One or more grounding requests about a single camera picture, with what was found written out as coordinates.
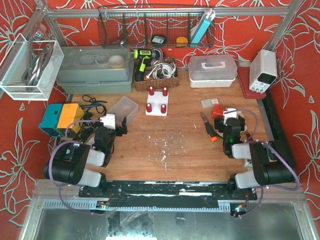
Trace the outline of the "orange black screwdriver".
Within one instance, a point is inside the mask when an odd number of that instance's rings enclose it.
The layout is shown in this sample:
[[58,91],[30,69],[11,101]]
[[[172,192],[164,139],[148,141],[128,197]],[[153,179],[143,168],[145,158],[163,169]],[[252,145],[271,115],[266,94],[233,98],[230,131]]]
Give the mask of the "orange black screwdriver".
[[206,115],[201,111],[201,112],[200,112],[200,116],[201,116],[201,118],[202,118],[202,121],[203,121],[203,123],[204,123],[206,132],[207,132],[210,140],[211,140],[212,142],[217,141],[217,140],[218,140],[218,136],[217,136],[214,128],[213,128],[213,127],[211,126],[211,124],[209,123]]

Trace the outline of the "red large spring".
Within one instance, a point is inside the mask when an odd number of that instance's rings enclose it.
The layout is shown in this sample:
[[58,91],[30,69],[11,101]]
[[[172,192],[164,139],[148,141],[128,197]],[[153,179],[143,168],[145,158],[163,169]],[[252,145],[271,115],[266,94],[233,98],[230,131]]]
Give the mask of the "red large spring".
[[164,97],[167,97],[168,96],[168,88],[167,87],[164,87],[163,88],[163,91],[162,91],[162,95],[164,96]]
[[160,107],[160,112],[162,114],[166,114],[167,113],[167,105],[166,104],[162,104]]
[[147,103],[146,104],[146,112],[147,113],[151,113],[152,112],[152,104],[151,103]]
[[153,96],[153,95],[155,94],[155,89],[154,89],[153,86],[150,86],[150,87],[149,87],[148,94],[149,94],[150,96]]

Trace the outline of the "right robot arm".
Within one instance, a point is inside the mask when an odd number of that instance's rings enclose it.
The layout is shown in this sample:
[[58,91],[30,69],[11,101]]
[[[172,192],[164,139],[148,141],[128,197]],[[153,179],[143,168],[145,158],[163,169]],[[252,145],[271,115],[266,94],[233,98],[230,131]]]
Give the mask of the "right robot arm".
[[261,141],[247,136],[241,140],[241,132],[245,130],[243,117],[217,117],[214,120],[215,129],[222,134],[222,148],[230,159],[244,159],[251,164],[251,170],[236,173],[229,177],[227,190],[230,194],[236,191],[267,186],[284,189],[281,184],[295,182],[290,188],[295,191],[300,187],[296,174],[295,160],[278,140]]

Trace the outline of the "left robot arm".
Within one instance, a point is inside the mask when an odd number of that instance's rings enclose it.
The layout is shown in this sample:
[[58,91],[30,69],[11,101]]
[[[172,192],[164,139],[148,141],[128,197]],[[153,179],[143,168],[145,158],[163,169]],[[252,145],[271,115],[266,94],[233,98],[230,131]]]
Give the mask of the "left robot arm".
[[62,141],[53,150],[44,168],[44,177],[57,187],[75,185],[103,189],[107,181],[106,175],[86,166],[105,168],[109,164],[114,153],[116,137],[128,133],[127,117],[123,118],[120,126],[116,126],[114,114],[107,114],[99,120],[77,120],[67,126],[65,133],[68,133],[72,125],[78,123],[93,123],[93,144],[84,144],[76,140]]

